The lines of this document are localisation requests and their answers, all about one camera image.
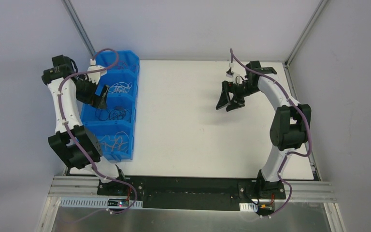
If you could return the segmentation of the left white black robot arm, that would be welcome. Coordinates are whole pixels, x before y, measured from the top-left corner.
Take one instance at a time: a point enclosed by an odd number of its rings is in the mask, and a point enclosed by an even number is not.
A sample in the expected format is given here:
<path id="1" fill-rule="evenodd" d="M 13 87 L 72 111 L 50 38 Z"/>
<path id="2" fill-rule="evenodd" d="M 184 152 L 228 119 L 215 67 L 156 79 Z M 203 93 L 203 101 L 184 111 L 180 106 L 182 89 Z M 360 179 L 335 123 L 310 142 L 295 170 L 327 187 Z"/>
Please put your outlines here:
<path id="1" fill-rule="evenodd" d="M 100 79 L 107 73 L 95 58 L 85 72 L 77 69 L 73 59 L 59 55 L 52 58 L 53 67 L 43 72 L 42 81 L 48 87 L 55 109 L 54 135 L 49 146 L 68 168 L 84 169 L 97 176 L 104 187 L 115 195 L 127 192 L 128 182 L 122 170 L 104 156 L 96 136 L 83 124 L 77 103 L 96 109 L 106 109 L 108 86 L 96 94 Z"/>

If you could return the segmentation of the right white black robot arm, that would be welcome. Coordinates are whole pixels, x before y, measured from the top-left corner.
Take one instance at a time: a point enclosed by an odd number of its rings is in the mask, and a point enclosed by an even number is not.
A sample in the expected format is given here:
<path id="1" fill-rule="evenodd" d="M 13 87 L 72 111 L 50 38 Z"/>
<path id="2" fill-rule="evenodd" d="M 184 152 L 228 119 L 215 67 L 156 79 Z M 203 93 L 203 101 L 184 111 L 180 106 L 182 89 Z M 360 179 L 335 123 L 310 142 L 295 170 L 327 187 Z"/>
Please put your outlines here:
<path id="1" fill-rule="evenodd" d="M 232 80 L 222 82 L 216 109 L 225 108 L 229 112 L 242 108 L 245 97 L 257 92 L 262 92 L 269 100 L 275 110 L 270 128 L 272 148 L 250 192 L 260 198 L 282 199 L 285 189 L 280 178 L 290 156 L 308 142 L 311 108 L 292 98 L 279 82 L 273 67 L 262 67 L 259 61 L 251 61 L 246 67 L 246 75 L 241 76 L 232 70 L 233 63 L 229 64 L 226 75 Z"/>

